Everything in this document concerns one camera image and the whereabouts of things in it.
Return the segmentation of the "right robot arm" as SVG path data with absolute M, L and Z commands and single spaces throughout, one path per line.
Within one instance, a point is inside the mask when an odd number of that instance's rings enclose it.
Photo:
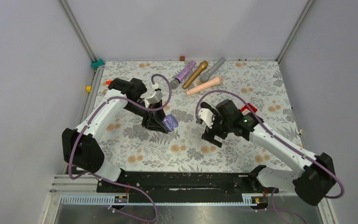
M 337 183 L 333 159 L 326 153 L 317 155 L 284 138 L 251 112 L 243 114 L 232 100 L 224 100 L 213 108 L 201 102 L 197 122 L 206 125 L 201 138 L 217 147 L 230 133 L 268 150 L 290 170 L 259 165 L 250 172 L 249 186 L 255 192 L 277 188 L 295 192 L 305 203 L 316 206 L 327 197 Z

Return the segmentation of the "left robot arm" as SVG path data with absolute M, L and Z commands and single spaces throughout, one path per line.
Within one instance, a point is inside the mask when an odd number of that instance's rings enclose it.
M 99 106 L 75 129 L 63 131 L 64 161 L 69 167 L 76 166 L 107 179 L 113 191 L 122 191 L 126 180 L 120 175 L 120 167 L 105 158 L 100 146 L 103 133 L 122 110 L 127 110 L 142 118 L 143 128 L 168 134 L 178 127 L 178 122 L 173 115 L 165 114 L 164 107 L 157 83 L 153 82 L 152 90 L 148 91 L 143 81 L 137 78 L 112 80 Z

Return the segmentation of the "blue-grey earbud case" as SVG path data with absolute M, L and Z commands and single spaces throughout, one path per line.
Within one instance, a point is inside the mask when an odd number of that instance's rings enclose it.
M 168 114 L 164 117 L 163 123 L 169 132 L 174 131 L 179 126 L 177 119 L 172 115 Z

